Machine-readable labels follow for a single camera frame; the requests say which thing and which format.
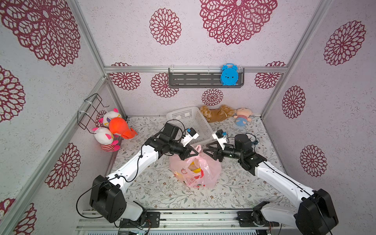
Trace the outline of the yellow banana bunch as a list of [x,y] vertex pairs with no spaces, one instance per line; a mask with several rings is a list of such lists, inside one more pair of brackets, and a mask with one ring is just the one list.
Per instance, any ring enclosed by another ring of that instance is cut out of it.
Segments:
[[202,171],[201,168],[200,168],[200,166],[199,166],[199,165],[196,165],[195,162],[192,162],[192,163],[189,165],[188,169],[189,169],[191,172],[195,173],[195,174],[201,173],[201,171]]

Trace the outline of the pink plastic bag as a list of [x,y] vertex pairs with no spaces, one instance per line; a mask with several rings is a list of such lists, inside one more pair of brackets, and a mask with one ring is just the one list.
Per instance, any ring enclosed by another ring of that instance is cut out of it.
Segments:
[[221,174],[221,162],[204,153],[202,146],[195,147],[197,156],[181,160],[178,155],[169,158],[169,168],[174,176],[194,189],[213,188]]

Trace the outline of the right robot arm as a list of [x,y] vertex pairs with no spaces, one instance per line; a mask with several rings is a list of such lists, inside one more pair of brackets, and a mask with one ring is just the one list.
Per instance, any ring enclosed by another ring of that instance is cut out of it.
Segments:
[[255,135],[237,134],[233,137],[233,144],[221,129],[212,136],[214,142],[206,145],[204,153],[220,162],[224,158],[236,159],[245,171],[266,181],[293,205],[289,208],[263,201],[252,209],[249,219],[239,217],[240,223],[261,227],[277,222],[294,227],[303,235],[326,235],[338,225],[339,220],[329,193],[307,187],[274,167],[256,152],[258,140]]

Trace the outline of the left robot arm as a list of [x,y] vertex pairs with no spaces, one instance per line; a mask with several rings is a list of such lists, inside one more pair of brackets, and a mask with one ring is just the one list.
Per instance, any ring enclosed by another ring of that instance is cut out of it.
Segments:
[[127,202],[125,193],[129,186],[144,170],[160,159],[163,155],[177,155],[181,160],[198,155],[190,142],[198,138],[194,128],[183,130],[182,137],[176,138],[180,127],[172,120],[165,123],[158,133],[149,137],[140,150],[123,166],[113,173],[97,176],[91,188],[89,205],[99,213],[98,218],[104,218],[109,223],[119,219],[134,221],[142,226],[146,221],[147,210],[136,202]]

